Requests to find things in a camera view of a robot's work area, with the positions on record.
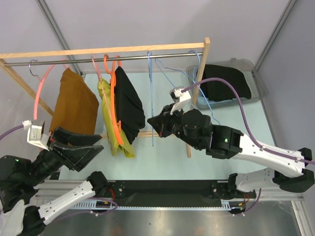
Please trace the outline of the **light blue trousers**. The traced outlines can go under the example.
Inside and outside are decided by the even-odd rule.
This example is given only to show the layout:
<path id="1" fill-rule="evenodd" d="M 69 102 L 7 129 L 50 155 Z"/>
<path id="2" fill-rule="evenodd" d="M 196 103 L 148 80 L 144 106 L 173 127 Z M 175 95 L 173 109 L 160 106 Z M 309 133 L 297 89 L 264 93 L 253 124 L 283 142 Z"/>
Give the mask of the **light blue trousers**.
<path id="1" fill-rule="evenodd" d="M 236 98 L 230 100 L 223 100 L 223 101 L 210 101 L 205 95 L 203 95 L 202 91 L 199 90 L 196 107 L 202 110 L 209 109 L 209 105 L 211 108 L 221 108 L 221 107 L 228 107 L 237 105 L 238 101 Z"/>

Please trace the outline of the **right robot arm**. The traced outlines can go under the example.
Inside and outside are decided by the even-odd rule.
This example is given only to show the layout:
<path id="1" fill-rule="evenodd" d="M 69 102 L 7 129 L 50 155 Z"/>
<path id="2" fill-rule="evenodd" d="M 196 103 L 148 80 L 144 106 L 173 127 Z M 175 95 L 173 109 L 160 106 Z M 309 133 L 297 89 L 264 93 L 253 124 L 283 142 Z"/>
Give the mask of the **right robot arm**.
<path id="1" fill-rule="evenodd" d="M 251 173 L 230 174 L 227 182 L 213 183 L 214 197 L 230 200 L 272 186 L 291 193 L 304 193 L 315 184 L 314 172 L 306 168 L 312 154 L 310 149 L 277 148 L 268 152 L 240 130 L 212 124 L 210 116 L 197 109 L 184 112 L 172 111 L 172 107 L 164 106 L 159 115 L 147 120 L 159 137 L 174 135 L 212 158 L 246 160 L 265 167 Z"/>

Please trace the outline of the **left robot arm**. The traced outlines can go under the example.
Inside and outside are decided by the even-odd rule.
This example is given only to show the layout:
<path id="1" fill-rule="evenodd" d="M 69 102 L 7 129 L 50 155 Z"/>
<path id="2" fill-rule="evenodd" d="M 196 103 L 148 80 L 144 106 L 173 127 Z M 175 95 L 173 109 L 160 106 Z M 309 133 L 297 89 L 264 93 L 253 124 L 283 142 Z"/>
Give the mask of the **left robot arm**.
<path id="1" fill-rule="evenodd" d="M 97 134 L 77 134 L 57 128 L 41 143 L 34 161 L 6 155 L 0 159 L 0 234 L 37 236 L 45 227 L 76 203 L 108 193 L 109 182 L 102 172 L 91 173 L 79 186 L 41 206 L 31 206 L 36 187 L 62 166 L 80 172 L 103 149 Z"/>

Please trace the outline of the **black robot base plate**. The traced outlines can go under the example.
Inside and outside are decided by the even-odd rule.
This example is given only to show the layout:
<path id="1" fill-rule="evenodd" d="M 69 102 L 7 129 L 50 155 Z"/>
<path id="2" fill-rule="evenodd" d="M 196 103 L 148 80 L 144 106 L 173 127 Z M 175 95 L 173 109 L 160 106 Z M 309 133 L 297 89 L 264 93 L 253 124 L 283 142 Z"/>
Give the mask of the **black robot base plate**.
<path id="1" fill-rule="evenodd" d="M 228 189 L 226 182 L 215 180 L 117 180 L 109 182 L 102 197 L 131 201 L 172 201 L 220 199 L 231 200 L 238 196 Z"/>

